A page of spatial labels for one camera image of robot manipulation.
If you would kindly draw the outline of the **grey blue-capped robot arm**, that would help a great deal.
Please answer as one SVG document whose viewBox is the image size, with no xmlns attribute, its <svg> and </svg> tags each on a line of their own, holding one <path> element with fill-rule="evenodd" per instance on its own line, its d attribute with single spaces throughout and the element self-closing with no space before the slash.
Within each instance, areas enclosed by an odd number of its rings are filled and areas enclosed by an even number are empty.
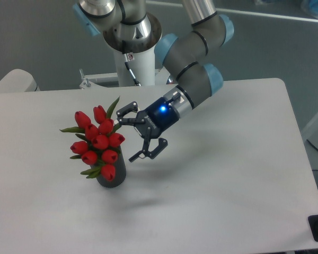
<svg viewBox="0 0 318 254">
<path fill-rule="evenodd" d="M 199 60 L 228 42 L 232 21 L 212 1 L 184 1 L 192 31 L 184 38 L 163 35 L 145 1 L 77 1 L 73 11 L 90 35 L 101 34 L 113 50 L 120 86 L 152 86 L 155 61 L 177 85 L 144 110 L 136 103 L 117 112 L 119 125 L 133 126 L 143 138 L 133 159 L 155 158 L 166 146 L 161 134 L 223 86 L 219 70 Z"/>
</svg>

